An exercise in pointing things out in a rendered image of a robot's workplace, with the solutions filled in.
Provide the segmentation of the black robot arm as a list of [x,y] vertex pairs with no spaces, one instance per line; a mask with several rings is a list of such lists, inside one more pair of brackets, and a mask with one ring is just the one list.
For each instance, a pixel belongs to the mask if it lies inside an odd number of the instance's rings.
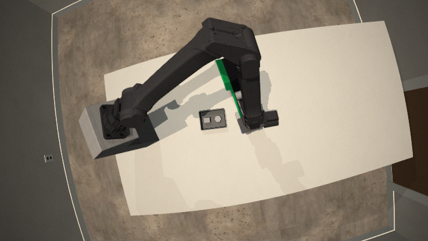
[[125,88],[114,105],[101,105],[99,111],[104,139],[125,139],[126,127],[142,127],[147,112],[162,97],[200,68],[221,57],[236,65],[242,91],[242,98],[238,101],[244,114],[241,117],[243,124],[246,118],[246,126],[250,130],[278,126],[277,111],[261,109],[261,53],[254,32],[244,24],[208,17],[195,37],[145,83]]

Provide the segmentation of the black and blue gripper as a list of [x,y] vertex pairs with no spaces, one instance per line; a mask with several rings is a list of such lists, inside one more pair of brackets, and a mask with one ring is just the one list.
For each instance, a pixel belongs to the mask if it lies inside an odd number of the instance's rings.
[[247,128],[245,127],[245,125],[243,124],[243,121],[242,121],[242,119],[241,119],[241,118],[237,119],[237,121],[238,121],[238,124],[239,124],[239,127],[240,127],[240,130],[241,130],[241,133],[242,133],[242,134],[253,131],[253,130],[249,130],[249,129],[247,129]]

